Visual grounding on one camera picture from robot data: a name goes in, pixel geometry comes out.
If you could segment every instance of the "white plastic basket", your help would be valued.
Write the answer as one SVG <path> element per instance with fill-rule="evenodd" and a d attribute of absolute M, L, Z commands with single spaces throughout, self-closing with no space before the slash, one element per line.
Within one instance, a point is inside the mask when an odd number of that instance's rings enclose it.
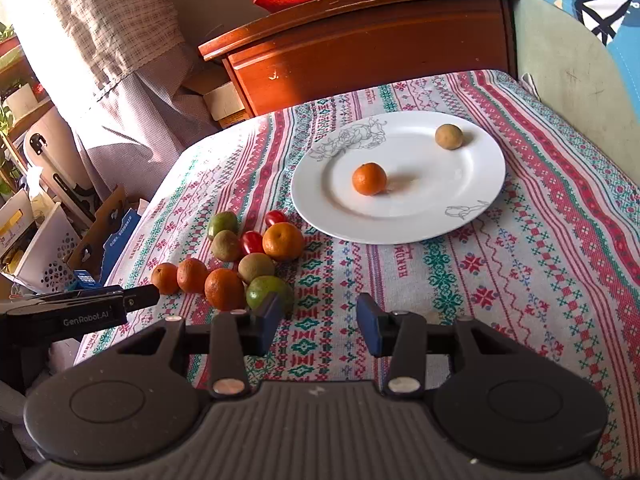
<path fill-rule="evenodd" d="M 15 277 L 39 294 L 62 292 L 74 280 L 65 258 L 79 241 L 57 203 L 24 252 Z"/>

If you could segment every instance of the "white oval plate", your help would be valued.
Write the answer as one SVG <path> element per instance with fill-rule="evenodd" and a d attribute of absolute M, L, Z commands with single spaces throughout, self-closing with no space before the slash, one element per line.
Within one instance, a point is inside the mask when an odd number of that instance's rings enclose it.
<path fill-rule="evenodd" d="M 434 140 L 455 124 L 465 143 L 448 151 Z M 351 185 L 361 165 L 386 172 L 387 191 L 363 196 Z M 502 188 L 504 156 L 495 140 L 469 121 L 437 112 L 393 112 L 347 124 L 314 142 L 291 181 L 305 221 L 342 240 L 404 244 L 433 238 L 472 221 Z"/>

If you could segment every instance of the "red cherry tomato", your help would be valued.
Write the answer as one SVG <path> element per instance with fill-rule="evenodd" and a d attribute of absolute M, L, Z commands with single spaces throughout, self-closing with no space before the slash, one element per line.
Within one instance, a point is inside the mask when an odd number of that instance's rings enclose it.
<path fill-rule="evenodd" d="M 242 255 L 247 256 L 251 253 L 263 253 L 262 235 L 255 231 L 247 231 L 240 237 L 240 246 L 242 247 Z"/>
<path fill-rule="evenodd" d="M 267 227 L 271 227 L 274 224 L 279 224 L 280 222 L 287 222 L 287 217 L 282 211 L 269 211 L 264 216 L 264 223 L 267 224 Z"/>

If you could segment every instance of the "orange fruit on plate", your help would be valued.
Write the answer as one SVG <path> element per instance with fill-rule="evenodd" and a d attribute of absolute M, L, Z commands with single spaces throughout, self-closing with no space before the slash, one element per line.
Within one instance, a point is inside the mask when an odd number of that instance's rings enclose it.
<path fill-rule="evenodd" d="M 277 262 L 289 262 L 302 254 L 305 237 L 295 225 L 279 222 L 264 232 L 262 248 L 267 256 Z"/>
<path fill-rule="evenodd" d="M 204 284 L 204 295 L 212 307 L 218 310 L 244 308 L 244 284 L 231 269 L 216 269 Z"/>
<path fill-rule="evenodd" d="M 353 172 L 351 183 L 361 195 L 375 195 L 386 189 L 386 173 L 375 162 L 368 162 Z"/>
<path fill-rule="evenodd" d="M 175 294 L 180 290 L 178 286 L 178 267 L 169 263 L 156 266 L 151 273 L 151 283 L 156 286 L 160 294 Z"/>
<path fill-rule="evenodd" d="M 178 286 L 184 292 L 202 294 L 208 275 L 209 269 L 205 264 L 196 258 L 187 258 L 178 265 Z"/>

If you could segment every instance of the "tablecloth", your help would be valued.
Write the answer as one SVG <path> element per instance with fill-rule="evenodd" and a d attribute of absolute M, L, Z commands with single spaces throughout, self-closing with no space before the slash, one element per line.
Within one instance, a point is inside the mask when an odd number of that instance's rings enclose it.
<path fill-rule="evenodd" d="M 311 143 L 362 117 L 434 110 L 488 131 L 506 159 L 504 187 L 485 213 L 450 234 L 413 244 L 370 246 L 331 238 L 297 215 L 296 164 Z M 110 283 L 148 283 L 161 262 L 187 255 L 221 265 L 206 238 L 212 214 L 231 209 L 243 230 L 263 230 L 272 209 L 304 233 L 302 257 L 278 265 L 293 285 L 294 316 L 270 354 L 248 358 L 250 379 L 379 379 L 355 300 L 429 322 L 471 314 L 587 379 L 609 421 L 594 464 L 609 476 L 640 469 L 640 191 L 596 147 L 498 71 L 397 82 L 320 99 L 255 118 L 185 151 L 143 215 Z M 210 322 L 199 295 L 162 297 L 118 328 L 84 338 L 78 361 L 166 314 Z M 188 379 L 206 382 L 194 356 Z"/>

